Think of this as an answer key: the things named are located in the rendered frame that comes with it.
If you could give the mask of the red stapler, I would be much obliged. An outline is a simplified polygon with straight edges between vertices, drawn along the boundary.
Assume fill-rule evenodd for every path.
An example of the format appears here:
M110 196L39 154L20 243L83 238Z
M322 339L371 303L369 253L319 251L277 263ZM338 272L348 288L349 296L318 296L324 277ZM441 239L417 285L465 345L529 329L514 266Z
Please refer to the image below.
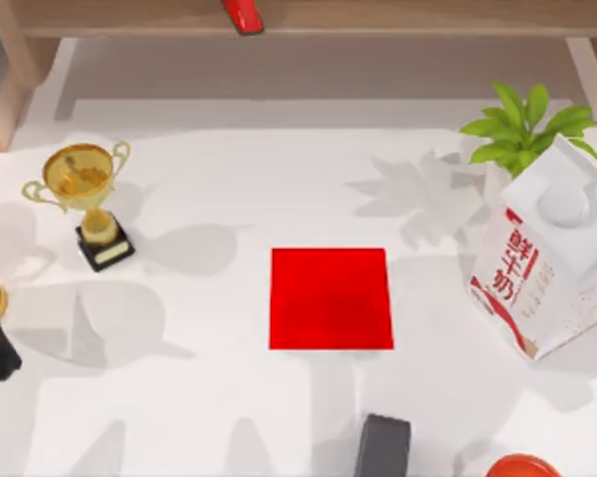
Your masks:
M227 16L240 35L251 36L264 32L255 0L222 0L222 3Z

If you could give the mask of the orange-red round object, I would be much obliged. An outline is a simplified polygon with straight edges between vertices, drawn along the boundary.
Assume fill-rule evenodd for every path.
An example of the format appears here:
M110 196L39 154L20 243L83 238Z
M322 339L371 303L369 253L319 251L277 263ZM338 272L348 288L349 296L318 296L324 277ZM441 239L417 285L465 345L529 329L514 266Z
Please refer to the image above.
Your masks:
M523 453L506 455L497 460L485 477L563 477L548 462Z

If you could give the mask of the white and red milk carton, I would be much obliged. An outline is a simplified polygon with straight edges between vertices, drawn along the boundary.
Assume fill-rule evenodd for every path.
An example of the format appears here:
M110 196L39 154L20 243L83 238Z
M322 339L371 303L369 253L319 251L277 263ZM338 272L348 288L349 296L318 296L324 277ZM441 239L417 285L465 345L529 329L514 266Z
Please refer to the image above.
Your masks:
M597 160L558 135L501 192L468 289L527 358L597 325Z

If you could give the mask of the green plant in white pot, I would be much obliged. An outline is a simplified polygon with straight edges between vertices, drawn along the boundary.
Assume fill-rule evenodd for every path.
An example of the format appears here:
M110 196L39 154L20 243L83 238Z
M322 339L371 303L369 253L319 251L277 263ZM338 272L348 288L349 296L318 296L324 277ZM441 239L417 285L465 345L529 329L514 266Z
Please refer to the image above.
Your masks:
M584 132L597 126L588 106L572 104L546 118L549 92L538 83L521 97L510 85L494 82L501 104L482 110L459 132L487 142L475 149L469 162L486 168L483 199L491 206L501 191L544 153L557 136L597 160L597 151L584 140Z

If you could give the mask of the gold trophy on black base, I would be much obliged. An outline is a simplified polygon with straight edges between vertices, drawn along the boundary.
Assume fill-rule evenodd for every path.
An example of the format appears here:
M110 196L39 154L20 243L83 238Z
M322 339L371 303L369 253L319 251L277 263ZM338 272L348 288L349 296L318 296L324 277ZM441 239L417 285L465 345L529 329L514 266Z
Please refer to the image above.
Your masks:
M55 152L44 164L41 181L25 183L21 194L38 204L83 212L75 228L77 245L95 272L131 256L135 247L116 216L103 207L115 180L131 154L117 142L111 151L91 143L76 143Z

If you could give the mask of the dark grey box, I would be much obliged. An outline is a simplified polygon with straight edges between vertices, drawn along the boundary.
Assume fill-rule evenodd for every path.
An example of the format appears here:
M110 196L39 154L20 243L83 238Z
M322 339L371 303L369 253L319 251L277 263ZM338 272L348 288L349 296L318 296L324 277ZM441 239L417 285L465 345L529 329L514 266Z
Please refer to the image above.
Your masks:
M369 413L363 424L354 477L406 477L411 424Z

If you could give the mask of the wooden shelf unit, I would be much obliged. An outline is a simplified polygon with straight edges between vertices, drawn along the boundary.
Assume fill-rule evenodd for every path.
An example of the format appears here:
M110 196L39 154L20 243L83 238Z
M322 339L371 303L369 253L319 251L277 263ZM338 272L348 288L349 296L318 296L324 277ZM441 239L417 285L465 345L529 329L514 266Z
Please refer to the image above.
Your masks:
M0 0L21 143L87 128L456 128L545 84L597 117L597 0Z

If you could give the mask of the flat red square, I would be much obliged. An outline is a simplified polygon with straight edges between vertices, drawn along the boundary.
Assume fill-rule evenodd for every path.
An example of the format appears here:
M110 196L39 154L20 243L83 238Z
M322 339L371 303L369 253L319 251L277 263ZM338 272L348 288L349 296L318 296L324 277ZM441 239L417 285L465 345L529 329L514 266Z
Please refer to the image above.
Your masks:
M275 248L270 260L269 348L394 348L383 248Z

